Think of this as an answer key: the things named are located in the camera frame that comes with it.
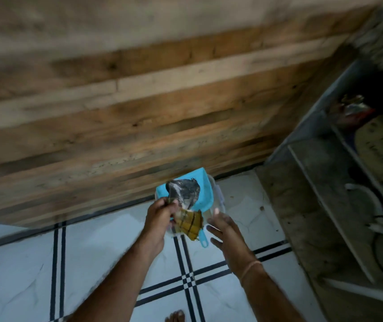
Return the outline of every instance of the hand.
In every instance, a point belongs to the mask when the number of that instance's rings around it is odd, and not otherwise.
[[[167,197],[158,199],[148,208],[139,240],[145,243],[146,250],[151,252],[153,259],[163,249],[164,235],[170,226],[170,216],[177,210],[178,200],[168,204]]]
[[[208,219],[208,223],[212,226],[207,226],[206,229],[222,240],[220,242],[212,237],[211,243],[221,249],[228,267],[240,278],[247,265],[257,259],[245,243],[238,225],[218,208],[214,210],[214,215]]]

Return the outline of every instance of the white tile floor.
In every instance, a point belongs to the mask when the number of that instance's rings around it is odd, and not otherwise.
[[[218,184],[227,213],[269,274],[308,322],[325,321],[254,172]],[[149,205],[0,247],[0,321],[48,322],[73,313],[135,240]],[[216,247],[167,234],[131,321],[164,321],[178,309],[188,322],[255,321]]]

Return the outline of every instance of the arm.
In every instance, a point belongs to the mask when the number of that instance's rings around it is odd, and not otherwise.
[[[253,264],[257,258],[232,218],[216,209],[208,222],[212,226],[207,230],[222,240],[211,238],[211,243],[221,249],[230,270],[239,278],[257,321],[304,322],[263,265]]]
[[[167,205],[166,198],[150,206],[140,236],[69,322],[130,320],[148,269],[163,249],[170,215],[176,210],[177,203]]]

